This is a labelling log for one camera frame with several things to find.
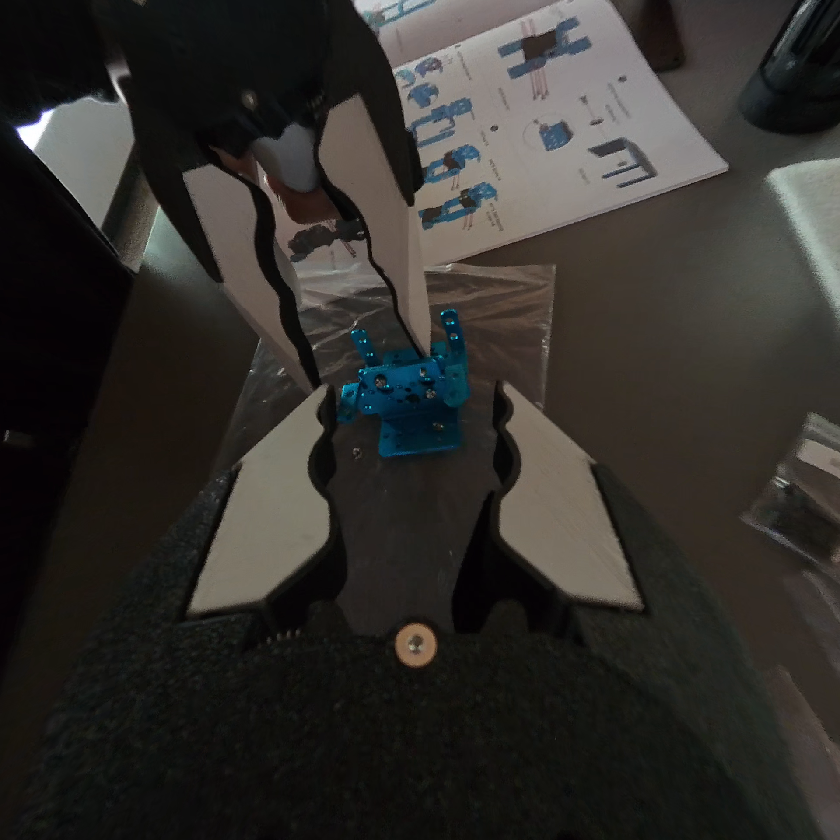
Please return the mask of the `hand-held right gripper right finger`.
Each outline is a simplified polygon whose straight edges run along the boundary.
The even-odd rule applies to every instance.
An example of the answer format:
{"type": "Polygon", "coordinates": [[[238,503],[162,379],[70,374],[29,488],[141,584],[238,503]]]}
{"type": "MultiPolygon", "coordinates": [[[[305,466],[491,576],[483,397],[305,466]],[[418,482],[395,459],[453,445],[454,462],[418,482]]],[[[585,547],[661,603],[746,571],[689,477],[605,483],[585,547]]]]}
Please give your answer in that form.
{"type": "Polygon", "coordinates": [[[595,462],[508,381],[496,383],[491,496],[482,551],[490,604],[527,614],[583,605],[643,614],[644,598],[595,474],[595,462]]]}

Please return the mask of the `black metal plate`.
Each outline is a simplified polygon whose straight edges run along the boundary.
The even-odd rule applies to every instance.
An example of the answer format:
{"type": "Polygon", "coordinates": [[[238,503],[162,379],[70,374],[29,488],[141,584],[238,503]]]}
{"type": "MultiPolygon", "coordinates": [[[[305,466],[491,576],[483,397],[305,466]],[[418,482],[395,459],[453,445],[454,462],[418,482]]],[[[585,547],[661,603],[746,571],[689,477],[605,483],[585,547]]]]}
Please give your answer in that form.
{"type": "Polygon", "coordinates": [[[645,13],[643,52],[648,64],[657,73],[681,68],[686,49],[671,2],[647,1],[645,13]]]}

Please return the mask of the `open instruction manual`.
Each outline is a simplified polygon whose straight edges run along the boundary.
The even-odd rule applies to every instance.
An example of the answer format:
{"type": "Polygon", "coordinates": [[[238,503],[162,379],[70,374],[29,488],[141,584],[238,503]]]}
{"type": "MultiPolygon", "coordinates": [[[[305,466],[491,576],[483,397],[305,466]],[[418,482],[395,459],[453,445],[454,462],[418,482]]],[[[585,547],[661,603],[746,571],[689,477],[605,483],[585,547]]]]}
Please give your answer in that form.
{"type": "Polygon", "coordinates": [[[427,266],[719,175],[615,2],[355,2],[421,160],[427,266]]]}

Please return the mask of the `black tumbler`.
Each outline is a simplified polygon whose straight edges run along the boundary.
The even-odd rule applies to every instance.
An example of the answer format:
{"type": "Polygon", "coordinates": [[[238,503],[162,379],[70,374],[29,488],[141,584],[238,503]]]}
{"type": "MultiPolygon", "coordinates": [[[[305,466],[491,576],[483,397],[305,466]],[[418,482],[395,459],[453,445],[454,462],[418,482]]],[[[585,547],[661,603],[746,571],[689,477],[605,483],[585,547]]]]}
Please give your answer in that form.
{"type": "Polygon", "coordinates": [[[741,115],[772,133],[839,124],[839,2],[801,1],[738,98],[741,115]]]}

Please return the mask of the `pile of small screw bags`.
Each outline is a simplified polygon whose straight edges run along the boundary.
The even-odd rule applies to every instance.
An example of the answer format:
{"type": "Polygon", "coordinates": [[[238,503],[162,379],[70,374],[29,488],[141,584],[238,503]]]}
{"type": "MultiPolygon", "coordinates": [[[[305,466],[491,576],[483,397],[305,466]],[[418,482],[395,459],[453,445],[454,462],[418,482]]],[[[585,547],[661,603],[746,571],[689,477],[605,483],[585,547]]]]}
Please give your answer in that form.
{"type": "Polygon", "coordinates": [[[826,570],[839,566],[839,426],[808,413],[741,520],[826,570]]]}

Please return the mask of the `person's left hand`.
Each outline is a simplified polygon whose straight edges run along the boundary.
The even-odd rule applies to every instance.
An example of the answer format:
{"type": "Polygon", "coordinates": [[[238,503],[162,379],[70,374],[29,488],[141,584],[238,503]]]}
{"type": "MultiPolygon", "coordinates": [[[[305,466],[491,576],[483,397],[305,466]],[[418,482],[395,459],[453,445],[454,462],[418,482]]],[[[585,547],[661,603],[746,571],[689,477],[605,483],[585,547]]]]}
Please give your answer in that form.
{"type": "Polygon", "coordinates": [[[311,226],[342,218],[340,210],[321,188],[298,192],[278,182],[272,186],[272,190],[294,224],[311,226]]]}

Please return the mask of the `blue metal bracket assembly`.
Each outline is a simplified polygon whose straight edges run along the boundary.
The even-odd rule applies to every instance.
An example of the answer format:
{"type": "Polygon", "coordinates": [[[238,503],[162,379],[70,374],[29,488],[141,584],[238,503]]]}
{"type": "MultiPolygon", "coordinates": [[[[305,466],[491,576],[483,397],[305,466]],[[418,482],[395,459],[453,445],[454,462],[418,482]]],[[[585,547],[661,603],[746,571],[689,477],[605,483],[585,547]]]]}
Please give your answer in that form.
{"type": "Polygon", "coordinates": [[[363,361],[355,382],[343,385],[338,421],[358,414],[380,418],[379,455],[430,455],[461,446],[459,411],[470,397],[466,341],[455,309],[440,314],[444,341],[421,357],[413,349],[380,357],[368,332],[350,336],[363,361]]]}

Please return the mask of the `white foam sheet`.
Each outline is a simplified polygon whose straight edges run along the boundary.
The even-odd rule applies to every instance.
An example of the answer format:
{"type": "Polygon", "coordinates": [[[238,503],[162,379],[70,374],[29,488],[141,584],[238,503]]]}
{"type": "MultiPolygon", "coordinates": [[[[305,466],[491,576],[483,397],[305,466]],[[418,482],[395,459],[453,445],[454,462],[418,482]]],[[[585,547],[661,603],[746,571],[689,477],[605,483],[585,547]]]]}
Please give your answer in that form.
{"type": "Polygon", "coordinates": [[[773,168],[764,178],[773,256],[785,270],[789,298],[820,336],[826,365],[838,376],[839,161],[816,159],[773,168]]]}

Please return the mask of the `clear plastic bag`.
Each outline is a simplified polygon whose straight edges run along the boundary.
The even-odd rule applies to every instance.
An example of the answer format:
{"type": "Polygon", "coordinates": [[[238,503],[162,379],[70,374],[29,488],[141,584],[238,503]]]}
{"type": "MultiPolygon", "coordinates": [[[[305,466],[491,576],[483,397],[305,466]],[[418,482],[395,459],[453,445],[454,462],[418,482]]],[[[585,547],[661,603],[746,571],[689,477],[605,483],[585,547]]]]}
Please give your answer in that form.
{"type": "MultiPolygon", "coordinates": [[[[498,380],[513,384],[538,409],[545,400],[550,354],[553,266],[447,265],[426,274],[433,341],[444,342],[440,313],[457,311],[464,333],[470,397],[459,409],[461,446],[432,461],[467,463],[480,485],[488,471],[495,432],[492,403],[498,380]]],[[[363,366],[351,333],[364,329],[382,359],[407,346],[393,320],[391,299],[372,269],[305,269],[301,273],[301,325],[323,382],[335,398],[358,381],[363,366]]],[[[305,399],[267,346],[259,341],[213,471],[233,467],[305,399]]]]}

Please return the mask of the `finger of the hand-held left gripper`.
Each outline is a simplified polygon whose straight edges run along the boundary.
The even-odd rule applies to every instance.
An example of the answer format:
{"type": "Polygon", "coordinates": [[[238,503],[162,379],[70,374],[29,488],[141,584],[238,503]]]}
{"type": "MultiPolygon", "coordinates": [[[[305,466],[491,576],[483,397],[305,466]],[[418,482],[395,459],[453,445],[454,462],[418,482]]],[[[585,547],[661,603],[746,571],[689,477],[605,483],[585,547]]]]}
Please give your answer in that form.
{"type": "Polygon", "coordinates": [[[320,374],[299,319],[298,276],[277,243],[267,192],[213,164],[182,178],[223,293],[285,372],[311,394],[321,385],[320,374]]]}
{"type": "Polygon", "coordinates": [[[329,187],[358,212],[369,261],[391,292],[406,338],[419,356],[428,355],[431,317],[417,216],[361,93],[331,106],[318,163],[329,187]]]}

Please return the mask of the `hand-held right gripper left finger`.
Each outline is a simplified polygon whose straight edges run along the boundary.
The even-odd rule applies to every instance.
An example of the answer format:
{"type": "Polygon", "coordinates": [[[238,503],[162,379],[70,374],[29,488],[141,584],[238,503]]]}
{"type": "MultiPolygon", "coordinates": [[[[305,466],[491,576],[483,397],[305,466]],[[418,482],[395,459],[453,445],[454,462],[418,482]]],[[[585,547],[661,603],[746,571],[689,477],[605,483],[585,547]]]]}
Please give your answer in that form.
{"type": "Polygon", "coordinates": [[[257,613],[304,621],[344,586],[344,541],[329,494],[335,391],[321,385],[239,460],[186,608],[192,620],[257,613]]]}

